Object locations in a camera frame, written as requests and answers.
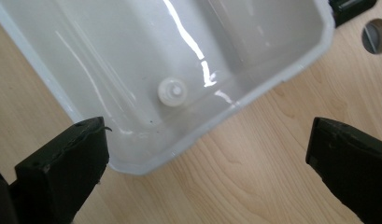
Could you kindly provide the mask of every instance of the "glossy white surface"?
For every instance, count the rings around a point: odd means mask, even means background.
[[[110,165],[136,175],[299,73],[334,27],[320,0],[0,0],[0,22],[73,121],[105,117]],[[159,96],[168,77],[180,102]]]

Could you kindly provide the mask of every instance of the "white tray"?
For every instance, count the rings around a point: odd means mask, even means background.
[[[135,175],[298,74],[334,27],[321,0],[0,0],[0,22],[74,122],[104,116],[111,167]]]

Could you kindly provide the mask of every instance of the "black object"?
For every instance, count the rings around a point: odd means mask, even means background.
[[[364,223],[382,223],[382,142],[339,121],[315,118],[306,162]]]
[[[330,0],[336,27],[373,7],[376,0]]]
[[[103,118],[71,126],[20,162],[13,184],[0,178],[0,223],[70,223],[108,159]]]

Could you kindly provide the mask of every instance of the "white circular cap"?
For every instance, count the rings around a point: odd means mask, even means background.
[[[164,105],[182,105],[188,97],[188,90],[184,82],[176,77],[165,78],[158,89],[159,99]]]

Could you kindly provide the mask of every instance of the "wooden table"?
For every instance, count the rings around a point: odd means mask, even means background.
[[[75,223],[360,223],[304,162],[313,118],[337,119],[382,140],[382,54],[361,43],[375,8],[335,31],[330,50],[145,176],[110,168]],[[71,120],[0,27],[0,171]]]

